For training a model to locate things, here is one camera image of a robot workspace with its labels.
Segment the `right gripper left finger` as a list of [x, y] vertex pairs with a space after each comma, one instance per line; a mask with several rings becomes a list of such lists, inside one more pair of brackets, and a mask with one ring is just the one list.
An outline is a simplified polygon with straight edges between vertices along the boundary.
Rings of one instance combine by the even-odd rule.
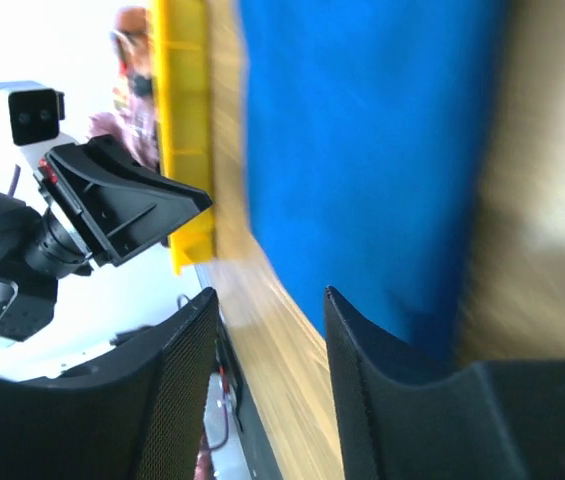
[[0, 479], [190, 479], [219, 304], [176, 314], [54, 378], [0, 378]]

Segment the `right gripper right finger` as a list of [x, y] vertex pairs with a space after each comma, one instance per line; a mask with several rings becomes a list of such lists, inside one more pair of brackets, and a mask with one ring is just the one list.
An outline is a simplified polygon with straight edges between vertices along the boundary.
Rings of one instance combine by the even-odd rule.
[[324, 294], [349, 479], [565, 479], [565, 359], [457, 370]]

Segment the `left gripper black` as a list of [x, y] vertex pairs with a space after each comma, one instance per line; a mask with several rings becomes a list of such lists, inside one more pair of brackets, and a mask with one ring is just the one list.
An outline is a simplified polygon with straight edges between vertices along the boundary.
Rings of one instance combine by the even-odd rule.
[[92, 258], [120, 266], [212, 206], [205, 191], [142, 166], [110, 135], [53, 147], [33, 176], [47, 207], [24, 260], [47, 277], [88, 277]]

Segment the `dark blue t-shirt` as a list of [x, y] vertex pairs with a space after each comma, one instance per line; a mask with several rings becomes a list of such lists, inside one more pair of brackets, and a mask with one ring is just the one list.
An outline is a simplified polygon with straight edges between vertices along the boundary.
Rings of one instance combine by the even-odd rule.
[[337, 288], [448, 362], [504, 1], [243, 1], [254, 237], [317, 329]]

